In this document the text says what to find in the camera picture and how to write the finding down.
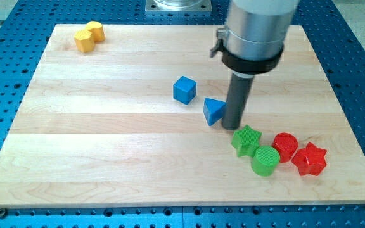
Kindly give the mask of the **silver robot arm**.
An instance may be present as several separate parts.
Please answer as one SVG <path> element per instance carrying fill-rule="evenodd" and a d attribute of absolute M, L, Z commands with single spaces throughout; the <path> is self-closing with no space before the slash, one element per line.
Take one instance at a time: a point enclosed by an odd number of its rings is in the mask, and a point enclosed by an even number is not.
<path fill-rule="evenodd" d="M 251 78 L 274 69 L 299 0 L 231 0 L 225 24 L 216 32 L 210 57 L 239 77 Z"/>

